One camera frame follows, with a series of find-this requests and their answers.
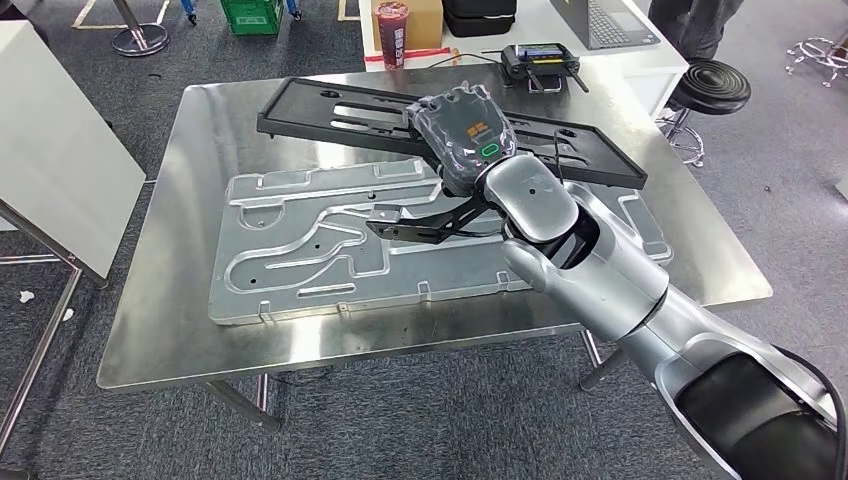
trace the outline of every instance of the gray carpet floor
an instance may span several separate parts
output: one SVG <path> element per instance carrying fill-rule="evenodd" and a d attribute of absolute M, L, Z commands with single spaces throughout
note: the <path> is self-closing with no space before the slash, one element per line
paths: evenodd
<path fill-rule="evenodd" d="M 85 24 L 116 23 L 100 2 Z M 70 29 L 83 0 L 20 5 L 154 178 L 187 85 L 363 69 L 358 25 L 337 22 L 331 0 L 303 3 L 304 21 L 286 18 L 278 39 L 233 37 L 214 0 L 200 2 L 200 24 L 191 27 L 172 3 L 164 20 L 172 42 L 145 59 L 116 56 L 114 31 Z M 152 0 L 132 4 L 142 21 L 159 8 Z M 694 173 L 775 290 L 725 318 L 807 356 L 845 392 L 848 202 L 833 185 L 848 176 L 848 79 L 825 89 L 822 71 L 802 66 L 789 77 L 783 66 L 789 45 L 842 33 L 847 19 L 839 0 L 779 9 L 748 0 L 728 25 L 719 59 L 748 76 L 754 96 L 735 115 L 692 123 L 708 148 L 706 166 Z M 42 479 L 715 478 L 632 366 L 593 394 L 575 388 L 589 370 L 576 336 L 285 374 L 272 391 L 284 421 L 276 435 L 199 387 L 101 391 L 95 374 L 149 194 L 141 195 L 111 285 L 95 291 L 83 282 L 74 298 L 74 318 L 60 329 L 0 466 L 31 468 Z M 0 234 L 0 254 L 38 250 L 20 234 Z M 0 407 L 66 275 L 58 265 L 3 268 Z M 21 290 L 35 299 L 20 303 Z"/>

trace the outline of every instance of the cardboard box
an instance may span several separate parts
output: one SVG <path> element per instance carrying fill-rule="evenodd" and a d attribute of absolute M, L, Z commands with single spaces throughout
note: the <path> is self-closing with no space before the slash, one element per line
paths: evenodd
<path fill-rule="evenodd" d="M 376 5 L 386 0 L 371 0 L 371 24 L 374 30 L 374 49 L 382 50 Z M 406 49 L 422 50 L 442 46 L 442 0 L 402 0 L 409 8 L 406 20 Z"/>

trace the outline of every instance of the black case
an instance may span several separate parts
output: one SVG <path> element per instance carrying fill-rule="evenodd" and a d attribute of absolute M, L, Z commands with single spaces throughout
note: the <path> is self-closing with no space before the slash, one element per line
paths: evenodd
<path fill-rule="evenodd" d="M 460 18 L 514 16 L 516 0 L 442 0 L 442 6 Z"/>
<path fill-rule="evenodd" d="M 501 35 L 515 23 L 516 0 L 442 0 L 442 6 L 455 37 Z"/>
<path fill-rule="evenodd" d="M 502 35 L 512 28 L 515 17 L 472 17 L 463 18 L 454 16 L 450 10 L 445 8 L 445 23 L 454 37 L 483 37 L 486 35 Z"/>

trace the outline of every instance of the green crate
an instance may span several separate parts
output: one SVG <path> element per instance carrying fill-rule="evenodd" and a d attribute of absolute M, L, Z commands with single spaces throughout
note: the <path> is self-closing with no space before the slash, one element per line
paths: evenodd
<path fill-rule="evenodd" d="M 233 35 L 276 35 L 280 32 L 281 0 L 221 0 Z"/>

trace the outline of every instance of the black cable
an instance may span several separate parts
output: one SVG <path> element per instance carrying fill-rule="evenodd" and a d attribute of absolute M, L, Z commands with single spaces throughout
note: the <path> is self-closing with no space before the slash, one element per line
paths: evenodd
<path fill-rule="evenodd" d="M 562 178 L 562 167 L 559 164 L 559 132 L 564 129 L 560 128 L 559 130 L 554 132 L 554 156 L 557 157 L 557 175 L 559 176 L 559 183 L 562 186 L 565 186 L 565 179 Z"/>
<path fill-rule="evenodd" d="M 848 453 L 846 452 L 846 449 L 848 449 L 848 432 L 846 432 L 845 425 L 845 404 L 842 403 L 842 397 L 839 396 L 839 391 L 833 385 L 833 382 L 815 365 L 810 363 L 809 360 L 783 347 L 772 346 L 786 356 L 786 358 L 801 364 L 809 370 L 810 373 L 818 378 L 819 382 L 824 386 L 825 391 L 830 395 L 830 399 L 833 400 L 833 408 L 836 410 L 836 472 L 834 473 L 834 478 L 836 480 L 848 479 L 848 465 L 845 463 L 846 453 Z"/>
<path fill-rule="evenodd" d="M 480 60 L 485 60 L 485 61 L 487 61 L 487 62 L 492 62 L 492 63 L 496 63 L 496 64 L 498 64 L 498 65 L 501 65 L 501 62 L 499 62 L 499 61 L 497 61 L 497 60 L 492 60 L 491 58 L 486 58 L 486 57 L 483 57 L 483 56 L 480 56 L 480 55 L 475 55 L 475 54 L 473 54 L 473 53 L 460 53 L 459 55 L 454 55 L 454 56 L 452 56 L 451 58 L 446 58 L 446 59 L 444 59 L 444 60 L 439 60 L 438 62 L 436 62 L 436 63 L 434 63 L 434 64 L 430 65 L 430 66 L 429 66 L 429 67 L 427 67 L 427 68 L 433 68 L 433 67 L 435 67 L 435 66 L 437 66 L 437 65 L 441 65 L 441 64 L 443 64 L 443 63 L 445 63 L 445 62 L 450 62 L 451 60 L 456 60 L 456 59 L 457 59 L 457 58 L 459 58 L 459 57 L 474 57 L 474 58 L 479 58 Z"/>
<path fill-rule="evenodd" d="M 468 230 L 449 230 L 449 232 L 451 235 L 456 235 L 457 237 L 483 238 L 498 235 L 501 233 L 501 229 L 490 230 L 488 232 L 469 232 Z"/>

